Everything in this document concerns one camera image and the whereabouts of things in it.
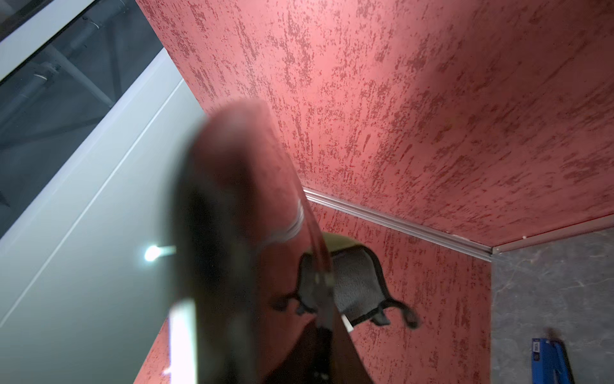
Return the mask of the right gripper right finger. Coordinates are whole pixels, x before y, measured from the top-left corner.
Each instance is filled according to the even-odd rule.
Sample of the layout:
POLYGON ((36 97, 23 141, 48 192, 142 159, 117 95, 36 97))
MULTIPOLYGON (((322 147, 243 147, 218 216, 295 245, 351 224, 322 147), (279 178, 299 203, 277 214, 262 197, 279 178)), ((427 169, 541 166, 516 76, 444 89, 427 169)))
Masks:
POLYGON ((334 315, 330 373, 332 383, 373 383, 338 312, 334 315))

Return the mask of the green microfibre cloth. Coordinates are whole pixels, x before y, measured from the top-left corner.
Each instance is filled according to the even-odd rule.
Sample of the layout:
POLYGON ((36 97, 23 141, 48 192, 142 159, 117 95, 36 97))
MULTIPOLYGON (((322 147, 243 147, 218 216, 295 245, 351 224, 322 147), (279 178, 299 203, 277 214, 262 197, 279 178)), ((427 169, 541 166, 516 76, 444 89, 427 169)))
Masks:
MULTIPOLYGON (((355 327, 370 321, 376 326, 388 326, 391 322, 385 310, 396 308, 409 329, 419 328, 421 321, 415 310, 390 294, 382 265, 371 249, 343 235, 325 232, 323 237, 334 269, 334 302, 348 325, 355 327)), ((294 300, 297 302, 297 315, 315 313, 315 277, 314 256, 311 251, 306 251, 298 265, 294 291, 273 299, 271 307, 284 312, 289 302, 294 300)))

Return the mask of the square floral plate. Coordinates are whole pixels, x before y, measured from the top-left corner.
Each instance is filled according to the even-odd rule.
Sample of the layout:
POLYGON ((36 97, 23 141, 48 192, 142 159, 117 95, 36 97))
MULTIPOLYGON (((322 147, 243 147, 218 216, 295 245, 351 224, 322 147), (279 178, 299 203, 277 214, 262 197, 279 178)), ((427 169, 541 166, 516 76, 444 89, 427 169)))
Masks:
POLYGON ((169 218, 177 253, 169 315, 174 383, 300 382, 315 319, 296 289, 314 218, 260 100, 232 102, 190 139, 169 218))

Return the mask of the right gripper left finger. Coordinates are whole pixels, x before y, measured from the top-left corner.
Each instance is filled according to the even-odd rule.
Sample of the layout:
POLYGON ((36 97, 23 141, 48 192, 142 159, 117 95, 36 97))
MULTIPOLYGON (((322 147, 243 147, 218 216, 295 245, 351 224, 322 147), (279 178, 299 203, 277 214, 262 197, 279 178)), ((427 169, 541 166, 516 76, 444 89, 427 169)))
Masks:
POLYGON ((308 323, 287 358, 268 375, 268 383, 326 383, 326 329, 308 323))

